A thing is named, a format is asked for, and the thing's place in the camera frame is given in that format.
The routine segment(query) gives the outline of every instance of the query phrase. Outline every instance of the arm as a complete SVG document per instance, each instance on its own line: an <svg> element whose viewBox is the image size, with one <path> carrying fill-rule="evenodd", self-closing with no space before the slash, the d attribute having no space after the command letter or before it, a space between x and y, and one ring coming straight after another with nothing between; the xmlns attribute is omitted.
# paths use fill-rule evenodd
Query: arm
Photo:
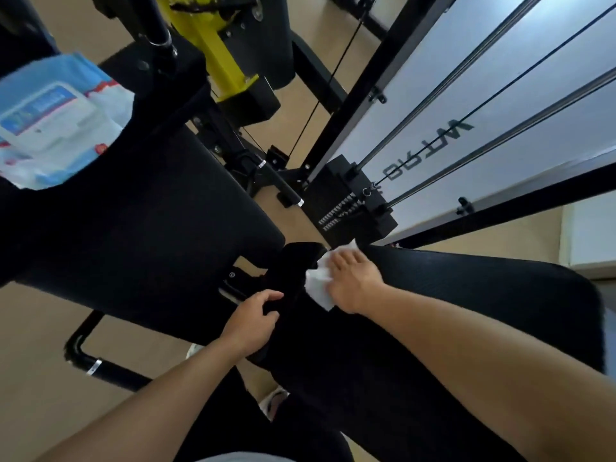
<svg viewBox="0 0 616 462"><path fill-rule="evenodd" d="M335 253L329 293L398 339L466 409L529 461L607 461L616 386L601 373L479 313L385 285L359 251Z"/></svg>
<svg viewBox="0 0 616 462"><path fill-rule="evenodd" d="M102 418L59 443L38 462L171 462L223 377L267 343L282 298L265 290L240 304L219 339L166 372Z"/></svg>

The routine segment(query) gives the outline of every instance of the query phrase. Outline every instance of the weight stack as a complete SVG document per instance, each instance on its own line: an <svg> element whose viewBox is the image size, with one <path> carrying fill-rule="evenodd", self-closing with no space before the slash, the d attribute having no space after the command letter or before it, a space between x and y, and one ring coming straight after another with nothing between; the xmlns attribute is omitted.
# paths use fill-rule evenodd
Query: weight stack
<svg viewBox="0 0 616 462"><path fill-rule="evenodd" d="M304 213L332 248L353 239L370 244L398 225L390 210L380 210L387 201L354 166L344 156L336 157L303 193Z"/></svg>

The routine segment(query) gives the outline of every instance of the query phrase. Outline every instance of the black pants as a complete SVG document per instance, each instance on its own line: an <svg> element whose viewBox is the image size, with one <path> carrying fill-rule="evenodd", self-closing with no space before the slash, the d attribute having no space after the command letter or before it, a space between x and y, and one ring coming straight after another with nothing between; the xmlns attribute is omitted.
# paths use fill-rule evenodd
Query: black pants
<svg viewBox="0 0 616 462"><path fill-rule="evenodd" d="M175 462L195 462L230 452L258 452L296 462L352 462L338 431L293 395L271 423L248 393L236 368L222 380L184 440Z"/></svg>

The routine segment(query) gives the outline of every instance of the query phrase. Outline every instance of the wet wipes package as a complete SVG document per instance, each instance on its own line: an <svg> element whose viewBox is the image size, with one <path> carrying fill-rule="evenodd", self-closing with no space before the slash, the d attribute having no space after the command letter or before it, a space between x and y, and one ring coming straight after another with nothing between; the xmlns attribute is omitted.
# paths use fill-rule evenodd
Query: wet wipes package
<svg viewBox="0 0 616 462"><path fill-rule="evenodd" d="M133 100L79 53L35 61L2 78L0 176L18 188L60 185L116 140Z"/></svg>

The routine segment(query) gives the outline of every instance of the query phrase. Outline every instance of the wooden floor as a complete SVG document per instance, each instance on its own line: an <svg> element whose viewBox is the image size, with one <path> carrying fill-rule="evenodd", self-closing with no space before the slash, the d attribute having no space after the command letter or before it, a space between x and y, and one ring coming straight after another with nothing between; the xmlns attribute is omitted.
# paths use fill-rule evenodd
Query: wooden floor
<svg viewBox="0 0 616 462"><path fill-rule="evenodd" d="M131 40L119 22L104 18L90 0L32 1L64 52L77 50L99 62ZM357 21L327 0L288 3L292 28L333 69ZM378 13L391 20L403 3L380 0ZM336 75L345 89L350 90L377 47L378 41L360 30ZM281 110L270 121L251 126L249 132L261 147L274 144L289 152L316 99L299 79L277 95ZM327 120L319 106L291 165L302 162ZM256 200L288 241L321 240L301 210L283 209L271 188ZM557 262L559 233L560 210L552 210L429 249ZM0 448L4 460L31 460L127 397L127 391L85 376L62 358L64 342L87 315L84 307L27 287L10 284L0 289ZM113 318L104 319L87 345L93 354L152 377L180 362L188 347L178 339ZM266 372L247 362L242 372L257 397L273 387ZM356 460L370 459L357 447L354 451Z"/></svg>

